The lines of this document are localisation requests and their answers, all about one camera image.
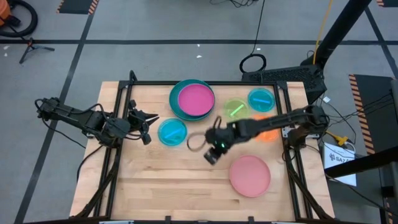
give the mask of pink dish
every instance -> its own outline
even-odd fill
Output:
[[[191,116],[207,114],[214,106],[214,100],[212,90],[202,84],[187,85],[178,94],[178,106]]]
[[[241,156],[229,168],[229,180],[233,188],[246,197],[264,194],[271,182],[267,164],[256,156]]]

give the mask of black stand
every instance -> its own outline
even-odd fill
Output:
[[[7,21],[5,19],[3,19],[1,16],[0,16],[0,19],[3,21],[3,23],[6,26],[10,27],[10,29],[12,29],[13,32],[15,32],[16,34],[19,34],[18,31],[16,31],[11,25],[9,25],[7,23]],[[21,59],[19,60],[20,64],[24,63],[26,55],[29,52],[33,51],[33,50],[36,50],[36,49],[44,49],[44,50],[49,50],[49,51],[54,51],[55,50],[54,48],[51,48],[51,47],[44,47],[44,46],[40,46],[40,45],[34,45],[34,40],[33,40],[32,37],[29,40],[25,39],[23,36],[20,36],[20,38],[27,42],[26,50],[25,50],[24,54],[22,55]]]

